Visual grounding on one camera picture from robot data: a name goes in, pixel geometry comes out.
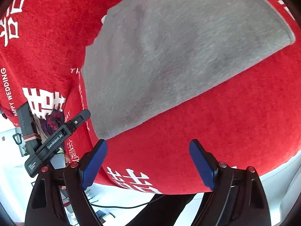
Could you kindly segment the grey knit sweater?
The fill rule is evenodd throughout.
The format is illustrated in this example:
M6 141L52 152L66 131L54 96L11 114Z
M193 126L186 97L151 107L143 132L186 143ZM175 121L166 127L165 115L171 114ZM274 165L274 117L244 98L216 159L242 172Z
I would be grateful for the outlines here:
M112 138L294 42L266 0L123 0L86 48L93 128Z

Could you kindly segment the red wedding bedspread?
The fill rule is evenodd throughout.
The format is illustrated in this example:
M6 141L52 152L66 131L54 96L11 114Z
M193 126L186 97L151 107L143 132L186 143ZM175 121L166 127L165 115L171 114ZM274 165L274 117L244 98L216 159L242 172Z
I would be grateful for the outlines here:
M1 0L1 111L19 126L28 103L67 122L88 109L82 68L107 12L123 0ZM300 150L300 0L266 0L295 42L178 106L112 138L91 117L63 143L77 162L99 139L108 154L96 182L148 193L207 192L189 155L197 139L231 167L266 174Z

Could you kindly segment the dark red patterned garment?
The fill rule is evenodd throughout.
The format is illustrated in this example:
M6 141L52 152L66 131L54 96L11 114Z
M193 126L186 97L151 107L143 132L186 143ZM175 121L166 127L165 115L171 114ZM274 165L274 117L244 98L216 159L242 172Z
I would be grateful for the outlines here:
M50 115L46 115L45 118L40 119L41 126L41 139L44 143L52 134L54 134L59 127L64 124L64 113L58 110L53 110Z

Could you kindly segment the person's black trouser legs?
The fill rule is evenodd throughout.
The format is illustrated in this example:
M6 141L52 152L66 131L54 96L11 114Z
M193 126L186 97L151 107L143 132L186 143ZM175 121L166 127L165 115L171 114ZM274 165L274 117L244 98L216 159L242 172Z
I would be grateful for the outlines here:
M159 195L140 211L126 226L174 225L185 206L196 194Z

